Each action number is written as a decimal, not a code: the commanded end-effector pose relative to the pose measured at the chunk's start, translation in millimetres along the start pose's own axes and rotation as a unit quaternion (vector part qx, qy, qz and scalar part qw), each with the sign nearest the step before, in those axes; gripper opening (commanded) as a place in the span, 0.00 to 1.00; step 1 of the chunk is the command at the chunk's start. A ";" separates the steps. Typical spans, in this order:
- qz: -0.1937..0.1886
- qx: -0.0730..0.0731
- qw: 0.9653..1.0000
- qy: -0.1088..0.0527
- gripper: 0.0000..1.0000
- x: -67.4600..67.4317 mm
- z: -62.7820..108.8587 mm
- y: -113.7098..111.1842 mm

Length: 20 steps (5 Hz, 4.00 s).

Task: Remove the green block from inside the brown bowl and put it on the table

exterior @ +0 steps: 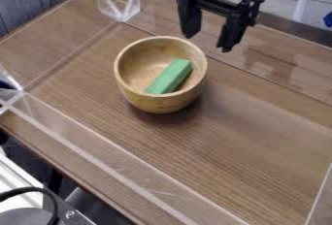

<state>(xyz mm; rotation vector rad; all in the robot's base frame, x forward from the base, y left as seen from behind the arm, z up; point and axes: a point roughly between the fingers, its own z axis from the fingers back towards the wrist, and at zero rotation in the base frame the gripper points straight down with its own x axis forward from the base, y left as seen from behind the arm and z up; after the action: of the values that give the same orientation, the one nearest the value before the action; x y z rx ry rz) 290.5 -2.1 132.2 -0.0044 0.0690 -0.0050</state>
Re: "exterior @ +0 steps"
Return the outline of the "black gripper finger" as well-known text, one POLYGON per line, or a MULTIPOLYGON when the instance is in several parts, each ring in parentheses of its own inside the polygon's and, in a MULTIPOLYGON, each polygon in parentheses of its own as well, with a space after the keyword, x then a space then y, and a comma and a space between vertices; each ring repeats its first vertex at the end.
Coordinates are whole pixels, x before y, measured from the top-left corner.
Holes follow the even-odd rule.
POLYGON ((251 24, 248 13, 231 12, 225 14, 227 22, 223 26, 217 47, 223 52, 231 52, 233 47, 241 42, 247 27, 251 24))
POLYGON ((201 30, 203 12, 197 0, 177 1, 183 33, 191 39, 201 30))

